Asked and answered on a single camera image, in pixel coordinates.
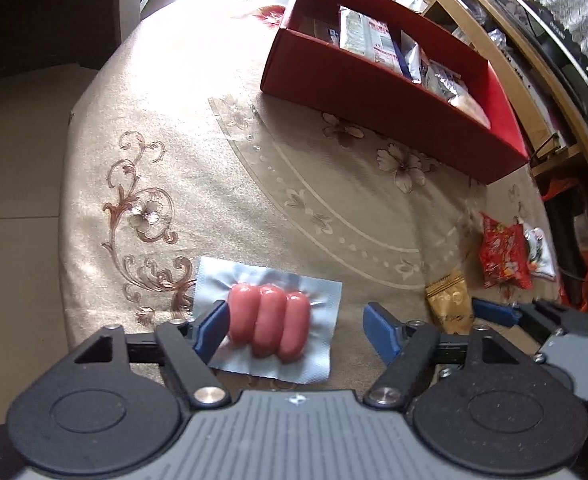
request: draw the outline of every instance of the open red cardboard box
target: open red cardboard box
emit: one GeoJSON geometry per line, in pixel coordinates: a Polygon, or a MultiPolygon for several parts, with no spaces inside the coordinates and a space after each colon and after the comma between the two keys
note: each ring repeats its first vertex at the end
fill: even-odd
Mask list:
{"type": "Polygon", "coordinates": [[[399,140],[484,184],[520,168],[528,154],[491,65],[443,28],[392,0],[290,0],[268,56],[263,92],[331,113],[399,140]],[[461,75],[490,128],[381,64],[302,32],[335,25],[339,7],[403,30],[427,56],[461,75]]]}

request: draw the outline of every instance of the sausage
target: sausage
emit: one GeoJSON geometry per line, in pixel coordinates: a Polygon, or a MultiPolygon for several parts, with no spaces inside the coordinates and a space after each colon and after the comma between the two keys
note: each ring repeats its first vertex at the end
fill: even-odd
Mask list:
{"type": "Polygon", "coordinates": [[[252,340],[260,303],[261,291],[255,285],[237,283],[229,291],[229,338],[232,343],[244,345],[252,340]]]}
{"type": "Polygon", "coordinates": [[[312,311],[308,297],[302,292],[290,292],[287,298],[283,336],[277,351],[277,356],[285,364],[301,357],[305,343],[308,342],[312,311]]]}
{"type": "Polygon", "coordinates": [[[274,285],[263,285],[260,291],[261,303],[254,325],[252,354],[263,358],[274,354],[279,349],[288,299],[285,292],[274,285]]]}

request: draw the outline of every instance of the gray gripper base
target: gray gripper base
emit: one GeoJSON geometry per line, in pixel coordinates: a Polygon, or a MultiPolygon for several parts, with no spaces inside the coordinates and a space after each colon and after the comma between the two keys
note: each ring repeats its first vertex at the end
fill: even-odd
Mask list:
{"type": "MultiPolygon", "coordinates": [[[[192,417],[176,443],[126,480],[462,480],[482,476],[424,448],[398,413],[353,392],[245,391],[192,417]]],[[[568,470],[542,478],[575,479],[568,470]]],[[[25,470],[20,480],[43,480],[25,470]]]]}

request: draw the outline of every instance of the gold snack packet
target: gold snack packet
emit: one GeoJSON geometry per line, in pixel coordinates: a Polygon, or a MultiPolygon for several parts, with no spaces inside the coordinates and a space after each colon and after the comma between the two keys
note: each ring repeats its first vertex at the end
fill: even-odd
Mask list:
{"type": "Polygon", "coordinates": [[[425,288],[437,325],[447,334],[467,335],[474,313],[465,278],[459,270],[425,288]]]}

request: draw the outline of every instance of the red candy wrapper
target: red candy wrapper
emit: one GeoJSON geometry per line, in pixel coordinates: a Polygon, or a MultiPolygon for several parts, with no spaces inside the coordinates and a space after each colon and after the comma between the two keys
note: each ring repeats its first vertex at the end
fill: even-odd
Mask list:
{"type": "Polygon", "coordinates": [[[520,288],[532,288],[523,226],[507,227],[483,215],[483,245],[479,252],[485,288],[510,282],[520,288]]]}

